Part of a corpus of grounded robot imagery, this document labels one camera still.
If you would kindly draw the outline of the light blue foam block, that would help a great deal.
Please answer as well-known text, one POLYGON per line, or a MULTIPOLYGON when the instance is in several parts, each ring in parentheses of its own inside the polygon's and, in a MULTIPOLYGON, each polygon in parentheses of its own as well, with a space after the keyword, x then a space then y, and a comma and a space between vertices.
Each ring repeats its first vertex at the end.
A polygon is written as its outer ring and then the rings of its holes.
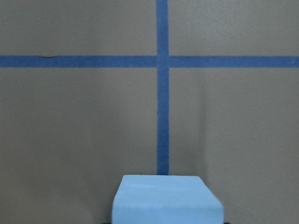
POLYGON ((221 224, 224 208, 198 176, 124 175, 113 224, 221 224))

